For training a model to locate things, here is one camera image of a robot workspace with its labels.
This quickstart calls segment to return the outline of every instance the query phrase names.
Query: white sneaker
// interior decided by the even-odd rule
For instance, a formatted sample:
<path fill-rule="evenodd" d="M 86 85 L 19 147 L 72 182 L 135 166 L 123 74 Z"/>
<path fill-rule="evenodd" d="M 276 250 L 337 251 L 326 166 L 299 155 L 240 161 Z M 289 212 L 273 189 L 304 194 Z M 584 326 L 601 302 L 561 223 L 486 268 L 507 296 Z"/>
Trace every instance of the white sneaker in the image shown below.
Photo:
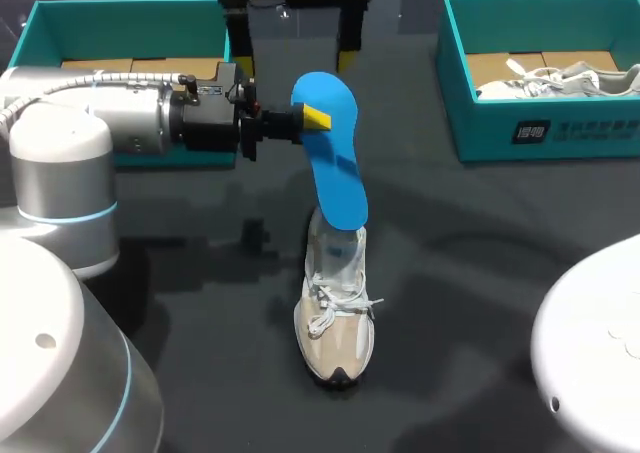
<path fill-rule="evenodd" d="M 365 228 L 333 229 L 318 209 L 307 240 L 302 296 L 294 311 L 298 346 L 322 381 L 350 383 L 367 367 L 375 330 L 366 290 Z"/>
<path fill-rule="evenodd" d="M 476 91 L 480 100 L 629 96 L 640 93 L 640 65 L 626 72 L 612 72 L 596 70 L 580 62 L 564 70 L 546 67 L 527 72 L 510 58 L 507 66 L 521 79 L 492 81 L 481 86 Z"/>

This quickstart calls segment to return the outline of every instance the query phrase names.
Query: cardboard box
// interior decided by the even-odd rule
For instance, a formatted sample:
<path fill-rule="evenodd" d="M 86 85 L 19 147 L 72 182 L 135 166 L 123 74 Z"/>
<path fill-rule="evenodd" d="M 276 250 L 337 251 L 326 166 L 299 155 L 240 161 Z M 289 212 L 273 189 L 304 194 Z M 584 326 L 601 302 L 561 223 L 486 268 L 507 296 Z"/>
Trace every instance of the cardboard box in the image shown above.
<path fill-rule="evenodd" d="M 491 81 L 519 79 L 519 76 L 507 66 L 509 58 L 517 61 L 527 71 L 546 66 L 541 53 L 480 53 L 466 55 L 466 58 L 473 86 L 476 88 Z"/>
<path fill-rule="evenodd" d="M 218 0 L 38 1 L 9 66 L 60 67 L 64 63 L 126 71 L 133 66 L 129 58 L 230 61 Z M 194 63 L 194 71 L 199 63 Z M 120 166 L 227 167 L 234 161 L 233 153 L 191 152 L 181 147 L 165 156 L 116 155 Z"/>
<path fill-rule="evenodd" d="M 69 69 L 82 69 L 82 70 L 104 70 L 104 71 L 117 71 L 119 73 L 129 73 L 131 71 L 131 65 L 133 60 L 117 59 L 117 60 L 67 60 L 62 62 L 62 68 Z"/>
<path fill-rule="evenodd" d="M 445 0 L 436 69 L 460 160 L 640 156 L 640 96 L 482 101 L 468 60 L 540 51 L 548 66 L 626 71 L 638 31 L 640 0 Z"/>

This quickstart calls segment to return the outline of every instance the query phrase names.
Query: blue insole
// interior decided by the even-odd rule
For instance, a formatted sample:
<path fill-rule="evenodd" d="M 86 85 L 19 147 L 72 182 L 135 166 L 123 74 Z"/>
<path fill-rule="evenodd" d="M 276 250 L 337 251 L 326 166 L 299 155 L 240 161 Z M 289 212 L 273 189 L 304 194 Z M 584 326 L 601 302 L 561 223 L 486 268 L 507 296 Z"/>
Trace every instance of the blue insole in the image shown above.
<path fill-rule="evenodd" d="M 368 206 L 354 149 L 358 105 L 351 90 L 329 73 L 307 73 L 293 87 L 291 103 L 306 103 L 331 116 L 331 130 L 305 131 L 302 144 L 322 214 L 338 230 L 357 230 L 367 222 Z"/>

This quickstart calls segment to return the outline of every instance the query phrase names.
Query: shoe lace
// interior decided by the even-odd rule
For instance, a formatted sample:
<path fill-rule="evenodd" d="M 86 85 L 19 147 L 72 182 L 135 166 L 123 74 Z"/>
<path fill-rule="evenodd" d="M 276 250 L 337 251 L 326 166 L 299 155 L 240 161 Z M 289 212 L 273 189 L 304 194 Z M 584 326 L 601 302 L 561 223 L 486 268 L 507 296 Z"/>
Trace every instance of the shoe lace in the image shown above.
<path fill-rule="evenodd" d="M 543 67 L 526 71 L 517 61 L 511 58 L 507 60 L 507 66 L 516 75 L 520 76 L 519 80 L 512 80 L 511 83 L 522 87 L 527 96 L 536 97 L 551 88 L 558 90 L 564 88 L 562 74 L 558 68 Z M 549 78 L 539 76 L 541 73 L 547 73 Z"/>
<path fill-rule="evenodd" d="M 340 298 L 334 294 L 331 287 L 327 284 L 327 281 L 321 278 L 318 274 L 313 275 L 309 280 L 310 287 L 317 287 L 317 295 L 320 302 L 320 308 L 324 311 L 320 315 L 314 315 L 309 319 L 309 334 L 317 338 L 327 331 L 327 329 L 333 325 L 336 319 L 336 312 L 348 312 L 355 313 L 358 311 L 368 311 L 373 317 L 372 306 L 376 303 L 380 303 L 384 300 L 367 300 L 362 297 L 364 293 L 366 276 L 364 271 L 362 274 L 362 282 L 360 287 L 355 285 L 347 285 L 340 290 L 343 293 L 351 293 L 346 298 Z"/>

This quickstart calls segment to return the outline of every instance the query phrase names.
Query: cable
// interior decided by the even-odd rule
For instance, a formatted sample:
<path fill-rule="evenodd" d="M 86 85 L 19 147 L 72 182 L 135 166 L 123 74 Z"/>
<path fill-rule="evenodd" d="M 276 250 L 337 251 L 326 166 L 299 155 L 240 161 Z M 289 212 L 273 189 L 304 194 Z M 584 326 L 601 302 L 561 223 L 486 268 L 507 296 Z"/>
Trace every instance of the cable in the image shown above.
<path fill-rule="evenodd" d="M 41 100 L 45 96 L 70 88 L 78 88 L 96 83 L 123 83 L 130 81 L 155 81 L 184 85 L 189 80 L 186 75 L 179 73 L 98 73 L 72 78 L 47 88 L 39 95 L 25 96 L 17 99 L 8 107 L 0 110 L 0 136 L 9 141 L 9 125 L 14 117 L 24 108 Z"/>

